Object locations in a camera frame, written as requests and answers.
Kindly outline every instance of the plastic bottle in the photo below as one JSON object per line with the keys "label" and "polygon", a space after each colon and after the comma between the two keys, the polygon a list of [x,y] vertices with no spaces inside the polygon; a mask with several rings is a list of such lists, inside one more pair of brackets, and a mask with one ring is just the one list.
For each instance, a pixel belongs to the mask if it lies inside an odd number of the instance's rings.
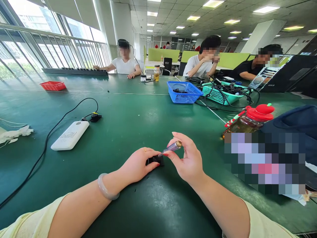
{"label": "plastic bottle", "polygon": [[154,66],[154,80],[159,81],[159,64]]}
{"label": "plastic bottle", "polygon": [[266,121],[272,120],[274,107],[271,104],[260,104],[256,108],[246,107],[246,111],[242,111],[225,125],[227,129],[225,133],[252,133],[260,129]]}

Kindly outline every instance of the black t-shirt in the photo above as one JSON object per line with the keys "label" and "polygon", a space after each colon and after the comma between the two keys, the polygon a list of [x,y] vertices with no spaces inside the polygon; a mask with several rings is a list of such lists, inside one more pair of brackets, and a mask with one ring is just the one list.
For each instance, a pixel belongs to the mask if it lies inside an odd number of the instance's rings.
{"label": "black t-shirt", "polygon": [[254,75],[257,75],[260,73],[260,71],[263,69],[263,65],[256,65],[254,69],[252,69],[252,62],[253,60],[246,60],[239,64],[231,73],[228,75],[231,78],[234,78],[237,81],[244,80],[240,74],[243,72],[248,72]]}

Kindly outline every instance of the blue plastic basket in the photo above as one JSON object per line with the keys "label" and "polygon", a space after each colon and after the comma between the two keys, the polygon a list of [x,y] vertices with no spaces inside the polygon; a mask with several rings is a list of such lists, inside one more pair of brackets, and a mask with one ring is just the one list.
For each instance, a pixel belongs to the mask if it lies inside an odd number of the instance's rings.
{"label": "blue plastic basket", "polygon": [[[173,103],[191,103],[193,104],[199,96],[203,95],[195,85],[190,82],[174,82],[168,81],[168,93],[171,96]],[[176,93],[173,90],[179,89],[179,91],[185,91],[184,93]]]}
{"label": "blue plastic basket", "polygon": [[[222,85],[230,85],[230,83],[227,82],[221,82]],[[241,87],[241,88],[248,88],[245,86],[241,86],[241,85],[234,85],[234,87]],[[223,92],[224,96],[227,98],[227,100],[224,99],[224,97],[222,96],[222,94],[215,88],[212,88],[210,85],[206,85],[203,87],[202,92],[204,94],[204,96],[206,96],[207,94],[210,94],[209,97],[207,97],[208,99],[211,99],[217,103],[223,104],[224,101],[224,105],[228,106],[228,102],[229,101],[230,104],[234,103],[235,101],[238,101],[240,98],[242,98],[244,95],[233,95],[230,93],[226,93]]]}

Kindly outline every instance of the person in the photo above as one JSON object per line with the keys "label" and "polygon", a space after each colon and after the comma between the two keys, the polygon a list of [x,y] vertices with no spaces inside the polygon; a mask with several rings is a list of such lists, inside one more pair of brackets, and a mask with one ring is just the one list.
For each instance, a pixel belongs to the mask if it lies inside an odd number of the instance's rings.
{"label": "person", "polygon": [[110,65],[99,67],[94,65],[94,69],[105,69],[108,72],[117,69],[118,74],[127,74],[128,79],[132,79],[142,73],[140,65],[136,59],[130,58],[130,44],[125,39],[118,40],[118,47],[122,58],[115,58]]}
{"label": "person", "polygon": [[171,47],[169,41],[166,42],[166,48],[165,48],[165,49],[166,49],[166,50],[171,50],[171,49],[172,49],[172,47]]}
{"label": "person", "polygon": [[[296,237],[264,216],[250,203],[237,197],[207,176],[203,170],[200,151],[195,143],[184,134],[177,132],[172,134],[174,137],[167,146],[180,140],[185,151],[184,157],[180,159],[172,151],[167,151],[164,155],[170,158],[180,177],[201,198],[221,227],[224,237]],[[135,151],[121,168],[104,175],[100,182],[106,187],[108,194],[118,194],[126,186],[140,181],[146,174],[158,167],[157,162],[145,165],[148,158],[158,154],[160,154],[159,151],[151,148],[141,148]],[[41,210],[20,216],[15,223],[0,231],[0,238],[80,238],[110,202],[111,200],[101,192],[98,180],[95,180],[58,198]]]}
{"label": "person", "polygon": [[217,64],[220,60],[217,53],[221,39],[219,36],[209,36],[200,45],[199,55],[189,58],[184,76],[188,77],[208,77],[215,73]]}
{"label": "person", "polygon": [[240,81],[240,80],[249,80],[252,81],[260,73],[265,64],[270,61],[272,55],[283,54],[283,49],[281,45],[272,44],[267,45],[260,49],[259,53],[255,56],[253,60],[246,60],[239,64],[230,74],[229,77]]}

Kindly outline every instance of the black hair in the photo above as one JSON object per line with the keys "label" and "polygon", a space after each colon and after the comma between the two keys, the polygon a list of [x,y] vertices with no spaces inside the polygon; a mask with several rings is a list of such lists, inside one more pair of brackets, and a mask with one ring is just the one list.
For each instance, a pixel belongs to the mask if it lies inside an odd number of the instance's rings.
{"label": "black hair", "polygon": [[203,50],[216,49],[220,47],[221,39],[217,35],[209,36],[200,45],[199,54],[202,54]]}
{"label": "black hair", "polygon": [[259,50],[258,55],[282,55],[283,49],[279,44],[267,45]]}
{"label": "black hair", "polygon": [[124,49],[130,49],[130,44],[125,39],[118,39],[118,46]]}

